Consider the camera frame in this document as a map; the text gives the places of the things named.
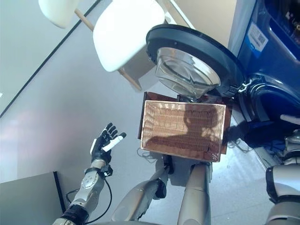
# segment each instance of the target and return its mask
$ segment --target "white chair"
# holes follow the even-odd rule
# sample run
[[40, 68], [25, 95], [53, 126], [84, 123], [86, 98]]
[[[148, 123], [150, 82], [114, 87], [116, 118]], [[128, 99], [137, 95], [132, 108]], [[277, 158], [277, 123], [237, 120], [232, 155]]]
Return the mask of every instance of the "white chair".
[[165, 21], [164, 10], [155, 0], [114, 0], [100, 15], [95, 27], [76, 9], [79, 0], [38, 2], [43, 14], [61, 28], [67, 27], [75, 12], [93, 31], [95, 49], [103, 68], [108, 72], [118, 70], [141, 89], [135, 76], [129, 74], [144, 75], [154, 67], [145, 52], [146, 35], [152, 27]]
[[[93, 32], [95, 49], [103, 68], [118, 70], [136, 88], [140, 86], [127, 74], [126, 64], [146, 46], [148, 31], [165, 21], [165, 13], [155, 0], [114, 0], [99, 17]], [[144, 75], [151, 68], [144, 50], [143, 60], [130, 63], [131, 71]]]

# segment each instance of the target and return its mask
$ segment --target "floor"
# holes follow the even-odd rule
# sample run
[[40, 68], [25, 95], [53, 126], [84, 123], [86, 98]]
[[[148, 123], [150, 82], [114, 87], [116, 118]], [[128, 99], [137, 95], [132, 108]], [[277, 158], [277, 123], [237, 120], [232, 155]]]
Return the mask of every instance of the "floor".
[[[101, 1], [88, 16], [92, 23], [106, 4], [108, 1]], [[151, 71], [139, 80], [143, 90], [176, 96], [154, 78]], [[93, 139], [112, 121], [127, 137], [112, 151], [113, 176], [107, 179], [112, 187], [112, 206], [99, 222], [109, 221], [125, 194], [149, 179], [161, 164], [158, 155], [139, 150], [142, 102], [143, 93], [120, 74], [104, 71], [90, 31], [80, 25], [1, 118], [1, 182], [58, 171], [63, 194], [78, 188], [84, 169], [90, 165]], [[174, 158], [175, 173], [170, 176], [167, 197], [152, 201], [142, 221], [177, 223], [193, 163]], [[264, 167], [253, 150], [242, 142], [239, 147], [229, 145], [221, 162], [213, 165], [212, 224], [263, 224], [272, 207], [264, 176]], [[102, 214], [108, 202], [105, 186], [90, 219]]]

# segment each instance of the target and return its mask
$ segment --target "blue washing machine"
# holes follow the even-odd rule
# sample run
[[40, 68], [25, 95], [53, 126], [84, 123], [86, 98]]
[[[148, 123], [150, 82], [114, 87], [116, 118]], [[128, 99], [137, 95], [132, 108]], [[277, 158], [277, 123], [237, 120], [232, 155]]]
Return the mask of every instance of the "blue washing machine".
[[239, 95], [247, 121], [300, 115], [300, 2], [259, 0], [238, 55], [251, 84]]
[[268, 136], [265, 142], [282, 150], [283, 135], [298, 128], [280, 115], [300, 116], [299, 1], [258, 0], [238, 57], [207, 35], [178, 25], [156, 26], [146, 41], [157, 76], [168, 88], [191, 101], [203, 94], [235, 99], [250, 133], [254, 130], [249, 142], [257, 134]]

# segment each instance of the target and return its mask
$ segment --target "sticker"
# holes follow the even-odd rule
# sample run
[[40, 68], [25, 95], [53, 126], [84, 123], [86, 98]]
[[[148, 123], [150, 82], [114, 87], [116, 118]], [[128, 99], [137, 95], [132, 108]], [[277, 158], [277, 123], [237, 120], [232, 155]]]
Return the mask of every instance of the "sticker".
[[256, 24], [252, 22], [245, 41], [253, 54], [258, 58], [269, 40]]

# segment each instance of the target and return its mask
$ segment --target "cable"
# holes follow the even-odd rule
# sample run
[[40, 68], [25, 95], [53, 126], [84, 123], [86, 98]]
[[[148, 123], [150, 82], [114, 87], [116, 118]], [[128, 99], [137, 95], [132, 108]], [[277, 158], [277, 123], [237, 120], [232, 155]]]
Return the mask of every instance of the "cable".
[[108, 187], [108, 189], [109, 189], [109, 194], [110, 194], [110, 196], [111, 196], [111, 199], [110, 199], [110, 201], [109, 201], [108, 207], [107, 207], [107, 209], [104, 211], [104, 213], [102, 213], [101, 216], [97, 217], [96, 219], [94, 219], [94, 220], [92, 220], [92, 221], [86, 222], [86, 223], [84, 223], [84, 224], [91, 224], [91, 223], [94, 223], [95, 221], [99, 220], [102, 216], [105, 215], [105, 213], [109, 210], [109, 208], [110, 208], [110, 206], [111, 206], [111, 204], [112, 204], [113, 194], [112, 194], [111, 186], [109, 186], [109, 183], [107, 182], [106, 179], [104, 179], [104, 181], [105, 181], [105, 183], [106, 183], [106, 185], [107, 185], [107, 187]]
[[70, 201], [70, 199], [69, 199], [69, 194], [74, 193], [74, 192], [77, 192], [77, 191], [79, 191], [79, 189], [76, 189], [76, 190], [73, 190], [73, 191], [69, 191], [68, 193], [66, 193], [66, 199], [67, 199], [67, 201], [68, 201], [69, 203], [71, 203], [71, 201]]

